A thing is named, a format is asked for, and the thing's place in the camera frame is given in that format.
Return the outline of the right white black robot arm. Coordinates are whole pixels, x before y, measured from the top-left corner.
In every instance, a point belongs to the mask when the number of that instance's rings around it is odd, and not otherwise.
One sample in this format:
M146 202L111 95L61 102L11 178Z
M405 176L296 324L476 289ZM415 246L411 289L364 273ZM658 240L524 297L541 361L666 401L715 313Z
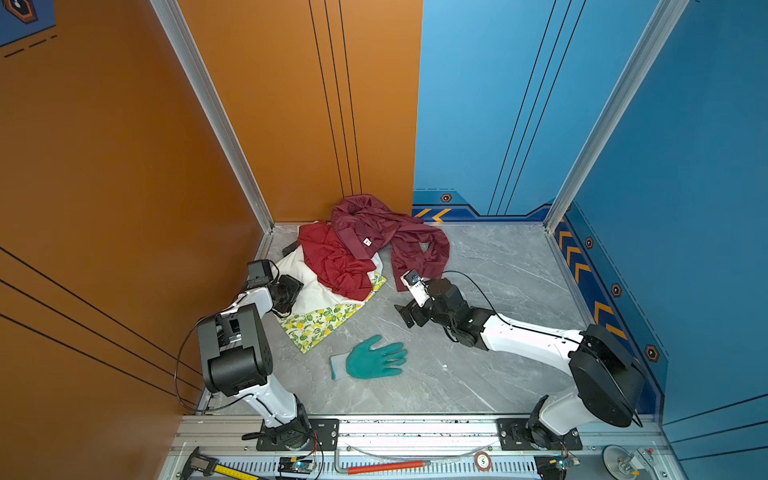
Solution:
M554 329L513 320L493 306L472 307L447 279L406 272L412 299L397 310L409 327L440 325L448 338L484 351L516 354L553 367L572 379L569 387L544 395L522 425L527 448L576 446L579 427L594 423L627 428L643 424L638 411L647 383L636 359L605 327Z

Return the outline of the white cloth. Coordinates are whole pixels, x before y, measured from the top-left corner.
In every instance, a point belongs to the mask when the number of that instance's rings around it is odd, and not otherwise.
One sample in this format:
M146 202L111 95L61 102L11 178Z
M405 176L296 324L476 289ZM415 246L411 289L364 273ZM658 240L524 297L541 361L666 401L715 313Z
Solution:
M282 275L289 275L303 284L291 308L292 315L308 314L338 305L362 306L374 294L370 291L364 300L358 301L333 293L319 282L317 275L306 265L302 247L277 261L276 265Z

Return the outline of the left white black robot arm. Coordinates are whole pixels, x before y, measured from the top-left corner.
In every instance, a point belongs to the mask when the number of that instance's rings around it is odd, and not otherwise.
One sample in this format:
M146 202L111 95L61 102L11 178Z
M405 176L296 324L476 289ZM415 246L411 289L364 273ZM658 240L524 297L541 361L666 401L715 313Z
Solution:
M314 435L304 405L274 373L263 317L288 312L302 288L289 275L258 286L248 283L230 306L200 318L184 338L198 339L206 389L224 394L229 406L247 403L262 418L259 435L288 450L305 449Z

